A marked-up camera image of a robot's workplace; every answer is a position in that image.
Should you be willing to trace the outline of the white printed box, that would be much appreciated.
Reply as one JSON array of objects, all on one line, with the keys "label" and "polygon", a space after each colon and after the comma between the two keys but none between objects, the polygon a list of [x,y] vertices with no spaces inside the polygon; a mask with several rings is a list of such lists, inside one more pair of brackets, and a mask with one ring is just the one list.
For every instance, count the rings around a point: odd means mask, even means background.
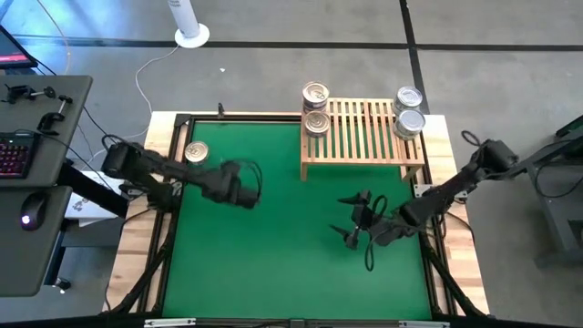
[{"label": "white printed box", "polygon": [[[122,185],[122,179],[113,179],[107,177],[103,172],[94,172],[91,170],[83,170],[82,173],[92,179],[94,182],[106,187],[112,187],[117,195],[121,195],[122,191],[119,187]],[[95,202],[90,201],[76,193],[73,193],[69,199],[66,207],[65,218],[67,220],[76,220],[80,227],[85,227],[102,220],[117,219],[118,215],[114,212],[106,210]]]}]

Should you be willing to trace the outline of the black screw clamp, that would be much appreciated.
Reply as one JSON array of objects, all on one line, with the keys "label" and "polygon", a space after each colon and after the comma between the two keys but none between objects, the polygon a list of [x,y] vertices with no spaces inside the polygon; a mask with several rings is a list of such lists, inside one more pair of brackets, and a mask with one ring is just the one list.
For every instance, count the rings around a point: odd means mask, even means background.
[{"label": "black screw clamp", "polygon": [[66,95],[60,95],[58,99],[61,101],[60,108],[57,112],[49,112],[46,113],[43,117],[41,117],[36,130],[43,135],[48,136],[58,136],[59,133],[53,129],[53,124],[56,122],[63,122],[65,120],[65,115],[63,114],[63,110],[65,109],[66,105],[72,104],[73,99]]},{"label": "black screw clamp", "polygon": [[36,100],[38,97],[55,98],[56,91],[52,87],[45,87],[42,91],[35,91],[29,85],[20,85],[10,87],[6,85],[7,94],[3,102],[15,104],[17,100],[23,98],[28,100]]}]

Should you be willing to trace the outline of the silver mounting plate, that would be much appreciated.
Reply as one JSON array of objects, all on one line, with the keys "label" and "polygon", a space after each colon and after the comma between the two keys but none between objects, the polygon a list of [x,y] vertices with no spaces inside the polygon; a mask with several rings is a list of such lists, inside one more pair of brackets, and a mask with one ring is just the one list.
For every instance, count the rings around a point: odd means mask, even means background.
[{"label": "silver mounting plate", "polygon": [[[414,184],[414,196],[416,198],[422,197],[427,191],[434,189],[435,185],[432,184]],[[468,193],[466,190],[460,191],[455,195],[456,200],[466,201],[468,198]]]}]

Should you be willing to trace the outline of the black computer mouse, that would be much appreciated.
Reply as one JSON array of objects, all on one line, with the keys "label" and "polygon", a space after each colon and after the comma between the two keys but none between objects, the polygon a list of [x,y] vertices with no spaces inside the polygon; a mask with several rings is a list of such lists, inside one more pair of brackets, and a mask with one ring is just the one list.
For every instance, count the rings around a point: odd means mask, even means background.
[{"label": "black computer mouse", "polygon": [[20,225],[25,231],[35,231],[45,221],[48,195],[44,192],[30,194],[23,202],[20,210]]}]

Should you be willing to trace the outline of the black diagonal bar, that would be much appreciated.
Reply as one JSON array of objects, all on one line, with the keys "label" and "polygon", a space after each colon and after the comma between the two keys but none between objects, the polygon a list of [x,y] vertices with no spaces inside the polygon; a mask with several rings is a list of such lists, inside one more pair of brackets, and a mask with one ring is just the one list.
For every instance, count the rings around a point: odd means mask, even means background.
[{"label": "black diagonal bar", "polygon": [[80,170],[67,163],[62,165],[56,184],[58,186],[71,187],[79,196],[93,201],[102,209],[108,210],[119,217],[125,217],[127,214],[128,201],[125,198],[107,186],[93,181]]}]

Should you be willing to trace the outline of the wooden slatted shelf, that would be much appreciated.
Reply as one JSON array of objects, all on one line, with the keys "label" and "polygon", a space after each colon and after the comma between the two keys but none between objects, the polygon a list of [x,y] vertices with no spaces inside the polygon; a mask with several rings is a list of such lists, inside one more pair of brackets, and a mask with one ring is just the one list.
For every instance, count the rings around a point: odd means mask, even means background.
[{"label": "wooden slatted shelf", "polygon": [[425,165],[421,138],[397,137],[396,115],[390,98],[331,97],[324,108],[329,123],[319,137],[308,134],[307,115],[301,116],[300,177],[307,180],[311,165],[397,167],[403,180]]}]

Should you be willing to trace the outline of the dark grey desk panel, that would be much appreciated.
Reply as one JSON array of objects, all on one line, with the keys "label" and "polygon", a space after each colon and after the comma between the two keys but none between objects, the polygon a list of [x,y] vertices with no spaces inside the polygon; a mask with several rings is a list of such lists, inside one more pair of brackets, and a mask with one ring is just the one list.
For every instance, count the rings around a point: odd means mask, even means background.
[{"label": "dark grey desk panel", "polygon": [[[0,188],[50,187],[57,177],[71,143],[93,78],[89,76],[0,76],[0,132],[28,131],[37,134],[36,154],[25,179],[0,179]],[[52,87],[55,98],[19,99],[15,104],[3,102],[10,87],[29,85],[35,91]],[[73,99],[63,110],[65,120],[53,124],[58,136],[43,135],[36,130],[46,113],[57,112],[60,95]]]},{"label": "dark grey desk panel", "polygon": [[[41,193],[42,224],[33,231],[22,225],[23,204]],[[72,189],[0,189],[0,297],[28,297],[44,284]]]}]

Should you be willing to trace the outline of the white tower fan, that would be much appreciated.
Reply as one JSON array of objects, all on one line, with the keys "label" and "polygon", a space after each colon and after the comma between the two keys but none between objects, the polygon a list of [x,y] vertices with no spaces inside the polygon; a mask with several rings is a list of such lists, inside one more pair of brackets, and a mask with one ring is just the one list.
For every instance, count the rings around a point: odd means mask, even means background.
[{"label": "white tower fan", "polygon": [[190,0],[168,0],[168,4],[178,28],[176,43],[184,48],[205,45],[210,39],[210,31],[199,22]]}]

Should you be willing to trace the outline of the grey metal stand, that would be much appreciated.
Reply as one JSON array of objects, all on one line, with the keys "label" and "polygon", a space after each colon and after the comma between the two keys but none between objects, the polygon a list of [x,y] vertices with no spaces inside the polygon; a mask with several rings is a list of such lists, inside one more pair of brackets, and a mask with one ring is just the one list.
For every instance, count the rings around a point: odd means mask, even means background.
[{"label": "grey metal stand", "polygon": [[554,141],[521,160],[507,179],[527,174],[554,243],[539,268],[583,265],[583,115],[555,133]]}]

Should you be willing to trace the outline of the green table mat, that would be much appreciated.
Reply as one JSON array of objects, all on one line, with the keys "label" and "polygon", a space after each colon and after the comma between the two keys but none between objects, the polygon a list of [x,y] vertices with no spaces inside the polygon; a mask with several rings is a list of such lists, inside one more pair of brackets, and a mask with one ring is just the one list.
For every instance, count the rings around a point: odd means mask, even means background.
[{"label": "green table mat", "polygon": [[364,265],[366,235],[348,249],[353,227],[344,199],[361,190],[390,207],[409,200],[399,169],[315,166],[300,178],[296,124],[199,123],[193,137],[209,164],[250,159],[263,174],[252,210],[184,190],[163,313],[205,319],[424,320],[430,315],[416,237],[375,247]]}]

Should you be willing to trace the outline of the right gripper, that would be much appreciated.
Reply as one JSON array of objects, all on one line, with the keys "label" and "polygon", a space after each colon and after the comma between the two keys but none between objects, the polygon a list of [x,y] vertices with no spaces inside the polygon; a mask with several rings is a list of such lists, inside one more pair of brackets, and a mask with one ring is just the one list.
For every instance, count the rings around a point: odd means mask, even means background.
[{"label": "right gripper", "polygon": [[378,196],[373,206],[370,207],[372,193],[369,190],[362,190],[354,196],[338,199],[339,202],[353,205],[351,220],[355,224],[352,232],[330,224],[329,227],[339,233],[344,242],[348,242],[350,249],[356,249],[358,236],[361,231],[369,232],[372,226],[380,221],[387,209],[387,197]]}]

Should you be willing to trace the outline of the computer monitor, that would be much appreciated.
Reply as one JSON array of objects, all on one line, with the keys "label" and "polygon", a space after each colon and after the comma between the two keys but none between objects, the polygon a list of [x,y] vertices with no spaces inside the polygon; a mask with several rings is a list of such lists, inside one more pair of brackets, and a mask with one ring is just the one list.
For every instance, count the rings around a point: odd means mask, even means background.
[{"label": "computer monitor", "polygon": [[0,69],[33,68],[38,62],[0,25]]}]

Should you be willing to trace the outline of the black backlit keyboard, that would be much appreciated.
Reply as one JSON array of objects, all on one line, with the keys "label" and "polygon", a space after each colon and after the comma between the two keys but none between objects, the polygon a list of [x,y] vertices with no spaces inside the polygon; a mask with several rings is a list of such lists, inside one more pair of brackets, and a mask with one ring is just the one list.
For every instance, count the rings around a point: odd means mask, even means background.
[{"label": "black backlit keyboard", "polygon": [[0,132],[0,179],[27,177],[37,140],[34,132]]}]

